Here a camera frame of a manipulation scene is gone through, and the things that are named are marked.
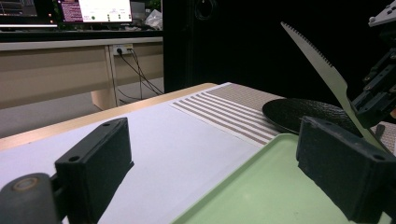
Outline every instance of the cable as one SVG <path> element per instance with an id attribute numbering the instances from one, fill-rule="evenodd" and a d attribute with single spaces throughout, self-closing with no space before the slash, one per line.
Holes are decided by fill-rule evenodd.
<path id="1" fill-rule="evenodd" d="M 139 82 L 140 82 L 140 98 L 143 98 L 143 93 L 142 93 L 142 76 L 139 75 Z"/>
<path id="2" fill-rule="evenodd" d="M 143 99 L 143 92 L 142 92 L 142 76 L 140 76 L 140 73 L 138 73 L 139 75 L 139 86 L 140 86 L 140 99 Z"/>
<path id="3" fill-rule="evenodd" d="M 121 56 L 121 58 L 122 58 L 132 69 L 134 69 L 134 71 L 135 71 L 140 77 L 142 77 L 143 79 L 145 79 L 145 80 L 147 81 L 147 83 L 149 83 L 149 81 L 148 81 L 145 77 L 143 77 L 139 72 L 137 72 L 136 69 L 135 69 L 134 67 L 132 67 L 132 66 L 125 60 L 125 58 L 122 56 L 122 54 L 120 54 L 120 56 Z M 143 85 L 145 85 L 149 90 L 152 90 L 152 91 L 154 91 L 155 93 L 158 94 L 158 92 L 156 92 L 154 89 L 152 89 L 152 87 L 147 86 L 144 82 L 141 82 L 141 83 L 142 83 Z"/>
<path id="4" fill-rule="evenodd" d="M 137 59 L 137 55 L 136 55 L 136 53 L 134 52 L 134 49 L 127 49 L 127 50 L 131 51 L 132 55 L 134 56 L 134 61 L 135 61 L 136 64 L 137 64 L 137 68 L 138 68 L 139 72 L 141 73 L 141 75 L 143 76 L 143 78 L 147 81 L 147 83 L 151 86 L 151 88 L 154 87 L 157 91 L 159 91 L 161 94 L 163 94 L 162 91 L 160 91 L 155 85 L 153 85 L 151 82 L 149 82 L 149 81 L 146 79 L 146 77 L 145 77 L 145 75 L 143 74 L 143 71 L 142 71 L 142 69 L 141 69 L 141 67 L 140 67 L 139 61 L 138 61 L 138 59 Z"/>
<path id="5" fill-rule="evenodd" d="M 122 94 L 122 95 L 124 95 L 125 97 L 127 97 L 127 98 L 130 98 L 130 99 L 134 99 L 134 100 L 146 100 L 146 99 L 143 99 L 143 98 L 134 98 L 134 97 L 132 97 L 132 96 L 128 96 L 128 95 L 126 95 L 125 93 L 123 93 L 120 89 L 118 89 L 118 91 Z"/>
<path id="6" fill-rule="evenodd" d="M 125 61 L 125 59 L 122 57 L 122 50 L 117 49 L 117 53 L 121 56 L 121 58 Z M 139 83 L 140 83 L 140 100 L 143 100 L 143 92 L 142 92 L 142 77 L 139 75 Z"/>
<path id="7" fill-rule="evenodd" d="M 127 102 L 127 101 L 124 101 L 124 100 L 121 100 L 121 99 L 120 99 L 120 102 L 122 102 L 125 105 L 131 104 L 131 102 Z"/>

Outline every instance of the floor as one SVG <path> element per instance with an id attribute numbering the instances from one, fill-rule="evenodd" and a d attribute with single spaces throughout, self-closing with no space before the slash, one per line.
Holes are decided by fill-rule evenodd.
<path id="1" fill-rule="evenodd" d="M 149 82 L 153 85 L 152 89 L 157 93 L 161 94 L 163 92 L 163 78 L 152 79 Z M 119 86 L 120 104 L 124 105 L 139 101 L 141 96 L 143 99 L 147 99 L 157 95 L 156 92 L 150 90 L 144 84 L 149 86 L 147 82 L 143 83 L 143 85 L 134 83 Z M 76 119 L 99 111 L 101 109 L 92 103 L 90 92 L 30 105 L 0 109 L 0 138 L 28 132 L 69 119 Z"/>

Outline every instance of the black background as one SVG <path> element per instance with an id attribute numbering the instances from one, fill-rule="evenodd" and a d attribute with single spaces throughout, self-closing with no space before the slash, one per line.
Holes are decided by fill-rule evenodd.
<path id="1" fill-rule="evenodd" d="M 339 105 L 282 21 L 307 37 L 335 66 L 346 80 L 351 100 L 362 92 L 361 80 L 371 67 L 389 51 L 379 38 L 383 26 L 370 27 L 368 21 L 392 1 L 218 0 L 208 20 L 195 17 L 198 2 L 163 4 L 167 92 L 205 82 L 233 82 L 288 98 Z"/>

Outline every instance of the cabinet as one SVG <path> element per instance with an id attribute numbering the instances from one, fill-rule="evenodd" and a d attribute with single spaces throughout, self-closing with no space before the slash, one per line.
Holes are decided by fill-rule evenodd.
<path id="1" fill-rule="evenodd" d="M 119 105 L 118 85 L 139 81 L 113 45 L 132 44 L 147 79 L 163 77 L 163 38 L 133 37 L 0 44 L 0 109 L 91 92 L 101 109 Z M 124 55 L 136 66 L 131 55 Z"/>

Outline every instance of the wooden table edge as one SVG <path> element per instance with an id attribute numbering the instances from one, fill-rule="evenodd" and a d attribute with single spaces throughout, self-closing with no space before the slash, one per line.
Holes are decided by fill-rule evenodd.
<path id="1" fill-rule="evenodd" d="M 138 109 L 142 109 L 151 105 L 160 104 L 166 101 L 171 101 L 179 97 L 193 94 L 198 91 L 217 86 L 214 83 L 204 83 L 197 86 L 189 87 L 180 91 L 172 91 L 164 95 L 149 98 L 147 100 L 139 101 L 129 105 L 123 105 L 116 108 L 111 108 L 98 113 L 83 116 L 77 119 L 70 119 L 64 122 L 52 124 L 43 128 L 35 129 L 25 133 L 18 133 L 9 137 L 0 139 L 0 151 L 13 147 L 22 146 L 32 143 L 59 133 L 65 133 L 85 125 L 89 125 L 100 120 L 111 119 L 113 117 L 126 114 Z"/>

